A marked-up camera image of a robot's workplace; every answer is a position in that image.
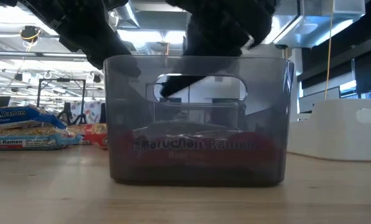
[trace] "wooden table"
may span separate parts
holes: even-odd
[[[371,163],[288,156],[267,189],[132,187],[94,147],[0,152],[0,224],[371,223]]]

